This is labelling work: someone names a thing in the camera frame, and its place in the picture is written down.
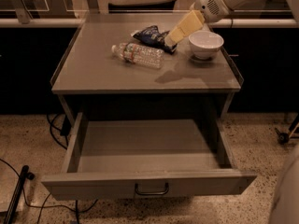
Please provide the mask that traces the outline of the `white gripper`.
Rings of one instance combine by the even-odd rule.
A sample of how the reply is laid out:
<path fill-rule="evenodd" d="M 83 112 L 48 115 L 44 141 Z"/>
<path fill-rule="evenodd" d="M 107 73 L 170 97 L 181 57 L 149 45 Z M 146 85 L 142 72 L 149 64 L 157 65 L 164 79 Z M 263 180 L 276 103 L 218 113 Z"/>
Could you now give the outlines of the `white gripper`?
<path fill-rule="evenodd" d="M 217 22 L 229 15 L 224 0 L 195 0 L 191 10 L 170 30 L 164 43 L 173 47 L 185 37 L 203 28 L 208 23 Z"/>

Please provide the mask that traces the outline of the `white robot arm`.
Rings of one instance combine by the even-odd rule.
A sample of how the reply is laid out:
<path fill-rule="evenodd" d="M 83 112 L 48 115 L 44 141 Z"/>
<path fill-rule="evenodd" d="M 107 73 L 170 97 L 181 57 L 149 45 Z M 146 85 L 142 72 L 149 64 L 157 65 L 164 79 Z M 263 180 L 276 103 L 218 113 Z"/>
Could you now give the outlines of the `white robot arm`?
<path fill-rule="evenodd" d="M 173 47 L 193 32 L 202 29 L 204 22 L 217 22 L 237 7 L 256 1 L 260 0 L 195 0 L 191 5 L 191 11 L 172 28 L 164 43 Z M 299 0 L 286 1 L 294 19 L 299 21 Z"/>

